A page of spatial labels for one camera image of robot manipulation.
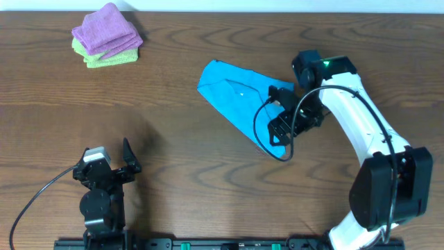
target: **folded blue towel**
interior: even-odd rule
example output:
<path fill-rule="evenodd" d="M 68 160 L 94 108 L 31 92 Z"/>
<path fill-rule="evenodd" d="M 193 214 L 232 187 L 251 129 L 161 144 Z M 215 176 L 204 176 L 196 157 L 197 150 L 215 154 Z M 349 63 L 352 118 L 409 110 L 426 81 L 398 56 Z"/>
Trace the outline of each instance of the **folded blue towel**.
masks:
<path fill-rule="evenodd" d="M 268 99 L 270 85 L 294 89 L 293 83 L 275 80 L 253 70 L 213 60 L 203 70 L 197 90 L 228 121 L 260 147 L 253 133 L 253 117 L 257 109 Z M 277 157 L 285 154 L 285 147 L 270 145 L 267 125 L 282 111 L 283 107 L 269 104 L 261 110 L 256 121 L 257 136 Z"/>

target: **white wall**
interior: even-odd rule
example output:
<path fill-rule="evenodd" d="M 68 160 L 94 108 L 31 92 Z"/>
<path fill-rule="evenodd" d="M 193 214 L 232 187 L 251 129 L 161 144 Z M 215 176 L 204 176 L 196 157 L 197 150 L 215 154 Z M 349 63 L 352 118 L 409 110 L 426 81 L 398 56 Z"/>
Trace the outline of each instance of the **white wall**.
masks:
<path fill-rule="evenodd" d="M 444 13 L 444 0 L 0 0 L 0 10 Z"/>

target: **stack of towels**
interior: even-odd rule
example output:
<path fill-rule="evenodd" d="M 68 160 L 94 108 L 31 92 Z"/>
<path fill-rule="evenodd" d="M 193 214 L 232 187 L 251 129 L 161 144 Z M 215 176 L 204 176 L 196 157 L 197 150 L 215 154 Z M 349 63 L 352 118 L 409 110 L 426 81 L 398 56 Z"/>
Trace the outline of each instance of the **stack of towels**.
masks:
<path fill-rule="evenodd" d="M 84 57 L 88 68 L 135 62 L 142 44 L 134 25 L 125 20 L 113 3 L 86 15 L 72 35 L 72 48 Z"/>

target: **green towel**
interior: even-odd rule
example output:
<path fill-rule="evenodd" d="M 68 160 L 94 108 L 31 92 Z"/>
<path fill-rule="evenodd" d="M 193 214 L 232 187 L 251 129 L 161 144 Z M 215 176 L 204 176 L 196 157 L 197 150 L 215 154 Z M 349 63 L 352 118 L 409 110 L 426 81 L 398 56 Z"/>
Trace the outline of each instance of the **green towel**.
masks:
<path fill-rule="evenodd" d="M 86 63 L 86 66 L 88 68 L 106 67 L 111 65 L 131 63 L 135 62 L 138 59 L 137 48 L 123 51 L 116 54 L 115 56 L 103 60 L 101 60 L 100 57 L 102 57 L 106 52 L 89 56 L 86 52 L 86 49 L 76 38 L 72 40 L 72 48 L 77 54 L 80 54 L 84 57 L 83 62 Z"/>

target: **wood grain surface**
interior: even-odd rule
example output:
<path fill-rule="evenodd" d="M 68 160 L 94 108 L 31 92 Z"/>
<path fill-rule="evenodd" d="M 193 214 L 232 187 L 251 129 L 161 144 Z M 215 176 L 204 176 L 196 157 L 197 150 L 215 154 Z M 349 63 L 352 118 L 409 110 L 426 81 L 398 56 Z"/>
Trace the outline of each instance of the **wood grain surface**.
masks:
<path fill-rule="evenodd" d="M 144 165 L 124 188 L 127 225 L 143 236 L 286 238 L 337 225 L 359 163 L 333 116 L 280 163 L 196 91 L 215 58 L 295 82 L 290 63 L 304 49 L 349 56 L 393 128 L 431 151 L 427 213 L 393 234 L 408 249 L 443 248 L 442 15 L 127 12 L 145 39 L 139 60 L 87 69 L 71 49 L 85 14 L 0 13 L 0 249 L 28 200 L 85 147 L 123 165 L 125 136 Z M 52 185 L 20 221 L 16 249 L 79 238 L 86 191 L 71 174 Z"/>

